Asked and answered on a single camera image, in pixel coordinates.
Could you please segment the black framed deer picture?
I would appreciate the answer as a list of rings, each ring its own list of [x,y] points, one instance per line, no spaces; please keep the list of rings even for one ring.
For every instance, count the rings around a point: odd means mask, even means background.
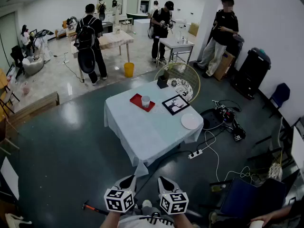
[[[171,115],[175,115],[190,106],[190,104],[181,95],[176,95],[168,100],[165,100],[162,102],[162,105],[169,111]]]

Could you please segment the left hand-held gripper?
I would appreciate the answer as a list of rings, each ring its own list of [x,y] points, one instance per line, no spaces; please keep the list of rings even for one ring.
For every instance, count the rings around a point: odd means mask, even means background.
[[[135,206],[134,195],[136,191],[137,177],[126,176],[118,180],[114,187],[107,189],[104,194],[104,202],[108,211],[126,213]]]

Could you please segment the clear flower shaped coaster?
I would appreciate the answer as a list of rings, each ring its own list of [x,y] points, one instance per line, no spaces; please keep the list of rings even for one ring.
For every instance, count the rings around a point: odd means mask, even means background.
[[[163,106],[162,100],[158,100],[155,103],[155,106],[153,107],[152,112],[154,114],[163,114],[166,112],[166,108]]]

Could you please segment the black backpack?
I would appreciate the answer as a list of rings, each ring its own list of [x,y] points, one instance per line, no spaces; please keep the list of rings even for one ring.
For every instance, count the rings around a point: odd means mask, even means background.
[[[92,48],[92,46],[95,44],[95,30],[92,27],[95,20],[97,20],[97,18],[92,17],[87,24],[83,22],[83,19],[79,21],[80,30],[77,33],[74,43],[77,50]]]

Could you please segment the white board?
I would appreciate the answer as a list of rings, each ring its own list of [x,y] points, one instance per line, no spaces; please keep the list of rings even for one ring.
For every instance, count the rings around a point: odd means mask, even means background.
[[[2,174],[14,197],[19,200],[19,177],[7,157],[5,157],[2,163],[0,173]]]

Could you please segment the person's right forearm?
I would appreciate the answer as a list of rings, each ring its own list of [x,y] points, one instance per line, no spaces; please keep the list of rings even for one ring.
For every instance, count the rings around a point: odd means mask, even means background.
[[[184,213],[172,216],[175,228],[194,228]]]

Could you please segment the orange handled hammer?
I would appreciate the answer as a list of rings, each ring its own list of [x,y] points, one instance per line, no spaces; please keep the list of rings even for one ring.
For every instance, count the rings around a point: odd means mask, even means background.
[[[103,214],[103,215],[106,215],[106,216],[109,214],[107,211],[104,211],[104,210],[95,208],[95,207],[93,207],[93,206],[90,206],[90,205],[88,204],[88,202],[89,202],[89,200],[87,200],[87,201],[85,201],[85,202],[83,203],[83,205],[82,205],[82,210],[90,209],[90,210],[92,210],[92,211],[98,212],[98,213]]]

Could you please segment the white pedestal block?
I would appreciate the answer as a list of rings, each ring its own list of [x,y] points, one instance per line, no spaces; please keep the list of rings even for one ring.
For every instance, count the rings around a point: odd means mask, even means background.
[[[148,37],[150,19],[135,19],[133,22],[133,32],[140,36]]]

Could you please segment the dark lidded bin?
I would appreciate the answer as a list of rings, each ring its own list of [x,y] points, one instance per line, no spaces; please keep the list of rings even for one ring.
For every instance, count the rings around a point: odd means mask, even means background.
[[[235,34],[233,35],[230,44],[226,47],[226,51],[235,57],[233,64],[236,63],[236,60],[242,50],[243,43],[244,39],[240,35]]]

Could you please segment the dark blue chair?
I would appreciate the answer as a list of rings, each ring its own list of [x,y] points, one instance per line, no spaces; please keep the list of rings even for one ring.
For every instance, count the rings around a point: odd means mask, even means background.
[[[228,191],[220,206],[200,205],[207,209],[220,210],[223,216],[252,219],[277,209],[285,201],[286,184],[273,178],[257,187],[241,178],[214,182],[209,186],[229,184]]]

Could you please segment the yellow bucket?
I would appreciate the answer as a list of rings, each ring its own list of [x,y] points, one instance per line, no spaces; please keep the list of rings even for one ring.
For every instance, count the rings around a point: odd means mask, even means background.
[[[124,64],[124,75],[126,78],[133,77],[134,63],[127,62]]]

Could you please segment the red tray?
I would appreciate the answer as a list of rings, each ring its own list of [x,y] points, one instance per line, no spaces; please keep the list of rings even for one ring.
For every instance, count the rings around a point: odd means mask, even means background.
[[[155,103],[150,101],[149,106],[148,107],[143,107],[142,105],[142,96],[140,94],[135,94],[131,99],[130,102],[133,103],[134,105],[138,106],[139,108],[145,110],[146,112],[150,112],[154,106]]]

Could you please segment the brown cardboard box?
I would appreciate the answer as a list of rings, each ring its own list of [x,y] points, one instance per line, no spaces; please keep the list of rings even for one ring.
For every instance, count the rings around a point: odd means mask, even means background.
[[[193,36],[197,36],[199,26],[200,25],[198,23],[191,23],[188,32]]]
[[[234,55],[225,51],[224,54],[222,55],[222,59],[218,68],[213,74],[213,77],[218,81],[221,81],[228,73],[228,70],[230,69],[232,63],[234,62],[234,59],[235,59]]]

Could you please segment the white sink stand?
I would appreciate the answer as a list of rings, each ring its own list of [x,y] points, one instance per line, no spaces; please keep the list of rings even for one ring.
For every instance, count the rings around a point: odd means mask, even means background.
[[[178,40],[176,38],[161,38],[159,44],[163,44],[167,51],[169,51],[169,56],[164,59],[160,59],[160,50],[158,50],[158,55],[156,58],[156,66],[161,64],[166,66],[170,63],[182,63],[188,64],[190,56],[192,54],[194,43],[183,38]]]

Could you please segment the wooden slatted sofa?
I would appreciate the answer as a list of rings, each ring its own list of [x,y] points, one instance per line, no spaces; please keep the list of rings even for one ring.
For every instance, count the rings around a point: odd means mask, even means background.
[[[72,37],[76,35],[76,24],[72,22],[71,19],[64,20],[62,23],[61,29],[55,30],[56,40],[67,37],[69,40],[72,40]]]

